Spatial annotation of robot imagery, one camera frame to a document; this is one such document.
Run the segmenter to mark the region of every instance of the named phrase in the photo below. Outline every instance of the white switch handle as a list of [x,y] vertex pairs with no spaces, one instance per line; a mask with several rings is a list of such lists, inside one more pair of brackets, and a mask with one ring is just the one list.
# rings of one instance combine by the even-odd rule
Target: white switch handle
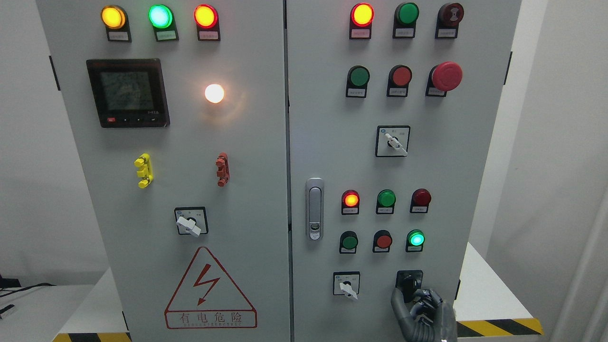
[[344,296],[352,301],[356,301],[359,299],[357,297],[357,293],[353,290],[353,287],[350,284],[345,284],[343,282],[340,283],[340,291],[344,294]]
[[201,228],[196,226],[196,222],[194,220],[188,220],[185,217],[180,216],[176,223],[180,228],[183,228],[194,237],[201,235]]
[[384,136],[389,140],[389,145],[395,149],[395,151],[401,152],[401,154],[407,157],[407,150],[403,148],[403,144],[400,143],[394,136],[388,133],[384,133]]

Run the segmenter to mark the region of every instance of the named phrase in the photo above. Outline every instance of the green indicator light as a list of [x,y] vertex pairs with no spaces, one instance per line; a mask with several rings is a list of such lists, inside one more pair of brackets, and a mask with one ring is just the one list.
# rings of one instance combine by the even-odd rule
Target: green indicator light
[[363,86],[370,80],[370,73],[365,68],[356,68],[350,73],[350,82],[356,86]]
[[392,190],[382,190],[378,194],[378,203],[385,208],[393,206],[395,202],[396,197]]
[[356,237],[348,236],[348,237],[345,237],[344,240],[342,241],[342,246],[344,248],[346,248],[347,250],[352,250],[353,248],[357,247],[358,243],[359,243],[359,241],[357,240]]
[[407,239],[412,246],[420,246],[424,243],[424,234],[421,231],[411,231]]
[[166,29],[173,22],[173,14],[165,5],[154,5],[148,11],[148,18],[157,29]]
[[418,19],[420,10],[418,6],[412,2],[402,4],[397,12],[397,20],[403,25],[409,25]]

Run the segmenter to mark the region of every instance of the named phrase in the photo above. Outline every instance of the high voltage warning sign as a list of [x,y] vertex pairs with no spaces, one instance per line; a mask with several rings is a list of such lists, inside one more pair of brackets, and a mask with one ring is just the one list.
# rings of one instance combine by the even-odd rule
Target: high voltage warning sign
[[207,247],[196,250],[165,309],[169,329],[255,328],[258,313]]

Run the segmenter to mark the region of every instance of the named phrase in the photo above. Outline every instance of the gray metal panel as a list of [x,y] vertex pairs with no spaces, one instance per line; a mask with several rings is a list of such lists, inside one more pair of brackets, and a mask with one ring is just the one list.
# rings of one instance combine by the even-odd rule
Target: gray metal panel
[[[165,1],[180,40],[161,43],[147,17],[152,2],[124,0],[118,5],[130,20],[130,44],[106,40],[104,1],[37,3],[134,341],[289,340],[281,0],[215,4],[221,42],[196,39],[192,13],[200,2]],[[101,128],[85,65],[90,58],[160,58],[171,125]],[[223,103],[203,98],[210,83],[226,89]],[[144,190],[133,166],[143,152],[155,175]],[[216,185],[220,152],[230,163],[224,188]],[[179,236],[173,208],[180,206],[206,206],[209,234]],[[164,310],[201,245],[256,308],[256,329],[166,328]],[[209,296],[227,293],[221,282]]]
[[[520,1],[464,0],[456,40],[436,40],[445,0],[417,2],[416,38],[392,39],[399,0],[372,3],[371,40],[349,40],[356,1],[290,1],[287,6],[291,142],[294,335],[302,341],[398,341],[390,307],[398,270],[423,270],[423,287],[454,298],[483,166],[488,152]],[[462,84],[446,98],[425,97],[433,66],[455,61]],[[409,96],[387,98],[389,71],[413,71]],[[370,70],[366,99],[345,98],[348,70]],[[375,158],[378,125],[410,125],[409,156]],[[324,237],[305,234],[305,182],[325,181]],[[410,214],[412,193],[428,189],[428,214]],[[359,215],[340,214],[340,196],[361,196]],[[376,215],[377,194],[392,189],[394,215]],[[390,231],[389,253],[372,253],[374,233]],[[405,253],[406,235],[420,229],[424,251]],[[359,237],[356,254],[339,254],[340,235]],[[335,271],[360,271],[359,300],[332,295]]]

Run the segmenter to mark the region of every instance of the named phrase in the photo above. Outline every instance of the robotic hand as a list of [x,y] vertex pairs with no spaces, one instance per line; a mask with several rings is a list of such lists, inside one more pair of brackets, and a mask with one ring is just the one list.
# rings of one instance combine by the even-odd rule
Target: robotic hand
[[[452,306],[431,289],[419,288],[413,297],[419,300],[413,301],[411,310],[406,307],[406,296],[402,289],[395,288],[390,299],[403,338],[407,342],[456,342],[458,333]],[[420,316],[422,314],[432,317],[432,320]]]

